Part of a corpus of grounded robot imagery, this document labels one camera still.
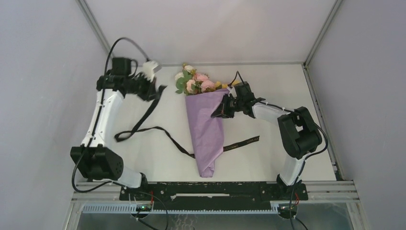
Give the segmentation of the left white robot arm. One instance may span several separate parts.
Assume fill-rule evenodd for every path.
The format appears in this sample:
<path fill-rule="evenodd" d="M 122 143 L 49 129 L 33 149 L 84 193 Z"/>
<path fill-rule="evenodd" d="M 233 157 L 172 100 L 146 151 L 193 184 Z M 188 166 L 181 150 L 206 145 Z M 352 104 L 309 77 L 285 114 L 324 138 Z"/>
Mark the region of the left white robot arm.
<path fill-rule="evenodd" d="M 134 45 L 145 58 L 142 71 L 132 71 L 137 60 L 127 57 L 112 57 L 113 48 L 120 42 Z M 131 194 L 139 200 L 148 197 L 150 188 L 146 176 L 135 172 L 124 164 L 121 156 L 111 150 L 111 139 L 122 142 L 129 139 L 155 110 L 165 89 L 156 86 L 155 74 L 160 65 L 151 60 L 146 52 L 132 39 L 117 39 L 109 51 L 104 74 L 97 80 L 97 100 L 89 129 L 78 147 L 72 147 L 70 156 L 74 161 L 71 184 L 77 193 L 89 193 L 112 183 L 131 188 Z M 115 117 L 126 95 L 136 95 L 152 104 L 146 113 L 129 131 L 111 133 Z"/>

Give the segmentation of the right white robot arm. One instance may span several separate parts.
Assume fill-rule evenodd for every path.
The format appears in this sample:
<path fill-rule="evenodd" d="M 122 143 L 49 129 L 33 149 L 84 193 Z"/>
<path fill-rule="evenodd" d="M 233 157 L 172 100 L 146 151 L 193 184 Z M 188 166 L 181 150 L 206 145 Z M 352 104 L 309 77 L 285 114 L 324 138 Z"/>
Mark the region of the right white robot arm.
<path fill-rule="evenodd" d="M 252 118 L 274 123 L 279 128 L 284 150 L 288 154 L 282 172 L 277 176 L 277 195 L 290 199 L 296 192 L 306 160 L 327 150 L 329 142 L 325 131 L 312 118 L 306 107 L 289 110 L 256 97 L 248 82 L 242 80 L 228 88 L 236 96 L 226 93 L 212 118 L 233 118 L 243 112 Z"/>

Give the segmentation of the pink wrapping paper sheet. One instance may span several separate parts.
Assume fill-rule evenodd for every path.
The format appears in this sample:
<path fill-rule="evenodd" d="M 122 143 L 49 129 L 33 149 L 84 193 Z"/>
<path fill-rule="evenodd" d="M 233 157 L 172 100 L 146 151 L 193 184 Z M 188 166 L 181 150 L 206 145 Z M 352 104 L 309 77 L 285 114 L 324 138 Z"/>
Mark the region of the pink wrapping paper sheet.
<path fill-rule="evenodd" d="M 211 178 L 215 160 L 224 152 L 224 128 L 221 118 L 212 118 L 228 90 L 217 90 L 185 97 L 193 153 L 199 175 Z"/>

